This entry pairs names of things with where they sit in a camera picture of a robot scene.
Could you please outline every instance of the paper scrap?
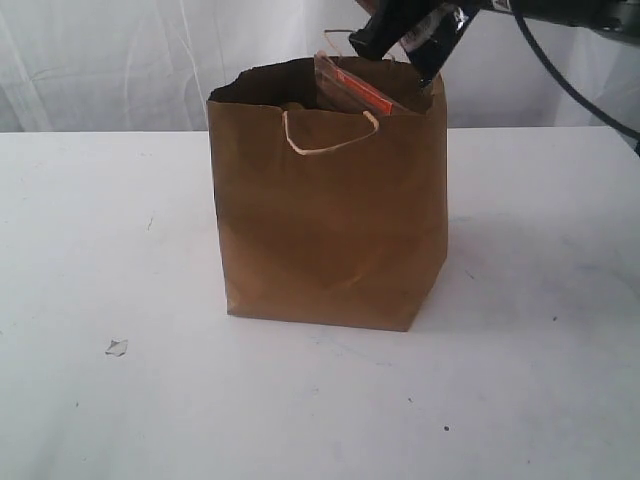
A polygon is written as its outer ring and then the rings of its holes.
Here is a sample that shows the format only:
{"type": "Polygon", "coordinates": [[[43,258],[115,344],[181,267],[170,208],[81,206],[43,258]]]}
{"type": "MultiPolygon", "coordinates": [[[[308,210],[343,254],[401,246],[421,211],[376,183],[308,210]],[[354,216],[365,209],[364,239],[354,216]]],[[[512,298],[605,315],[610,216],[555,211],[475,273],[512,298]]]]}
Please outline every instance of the paper scrap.
{"type": "Polygon", "coordinates": [[[106,352],[107,355],[113,355],[114,357],[121,357],[125,353],[127,353],[127,347],[129,346],[129,340],[123,340],[121,342],[116,342],[115,340],[111,340],[111,345],[106,352]]]}

